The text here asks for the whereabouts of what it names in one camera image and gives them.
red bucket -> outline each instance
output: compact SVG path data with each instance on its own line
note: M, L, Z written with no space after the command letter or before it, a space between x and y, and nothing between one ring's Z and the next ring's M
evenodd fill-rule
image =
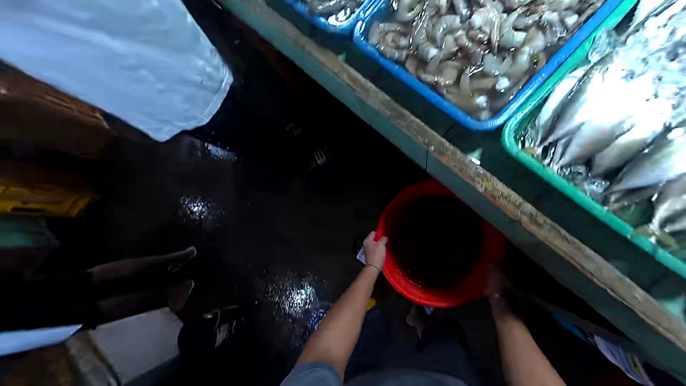
M407 205L424 196L450 196L466 206L453 192L435 179L426 179L408 186L398 193L381 213L377 224L377 239L387 234L389 218L398 218ZM503 235L491 224L480 218L481 250L467 276L455 286L428 288L413 283L405 271L398 265L397 259L389 249L386 251L386 263L383 274L393 288L408 300L417 304L436 308L457 307L481 299L486 289L490 267L501 262L505 257L506 242Z

green plastic crate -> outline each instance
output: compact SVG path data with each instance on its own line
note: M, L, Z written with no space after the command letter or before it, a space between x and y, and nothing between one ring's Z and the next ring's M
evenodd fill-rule
M501 138L505 149L519 162L524 164L529 170L541 176L550 185L553 185L563 194L574 200L579 206L591 212L595 217L606 223L610 228L619 232L621 235L630 238L636 245L644 251L654 256L657 261L671 269L673 272L686 278L686 262L674 257L660 246L651 242L644 236L633 236L634 228L625 223L622 219L608 211L600 204L590 199L586 194L578 190L574 185L558 176L547 166L539 163L534 157L522 151L518 143L529 122L536 117L543 107L543 103L555 86L570 72L577 69L580 65L587 64L587 54L591 49L593 40L601 30L611 29L617 26L620 21L631 11L637 0L624 0L615 10L598 26L598 28L576 49L574 53L555 71L543 86L529 98L521 107L520 111L512 117L503 129Z

leg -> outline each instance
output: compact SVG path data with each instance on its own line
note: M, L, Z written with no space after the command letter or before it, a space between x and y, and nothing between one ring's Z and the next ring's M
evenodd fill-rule
M174 272L180 269L183 264L195 257L196 253L197 251L195 247L189 247L183 251L168 253L167 255L109 262L93 267L88 271L93 275L94 284L134 275L135 273L156 267L163 267L168 271Z

wet floor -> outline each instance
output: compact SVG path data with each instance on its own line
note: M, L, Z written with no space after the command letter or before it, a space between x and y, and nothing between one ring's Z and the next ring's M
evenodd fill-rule
M330 95L315 106L335 117L329 123L309 109L250 110L253 96L267 104L298 97L287 90L248 82L192 133L164 144L118 139L107 161L84 168L100 200L83 219L51 221L62 247L45 269L195 245L189 307L239 304L250 345L241 350L264 369L250 383L278 383L361 269L357 250L383 208L427 176Z

yellow crate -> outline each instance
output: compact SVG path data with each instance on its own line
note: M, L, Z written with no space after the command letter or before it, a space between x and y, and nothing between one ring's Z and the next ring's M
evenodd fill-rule
M0 214L76 217L97 199L79 176L52 166L0 161Z

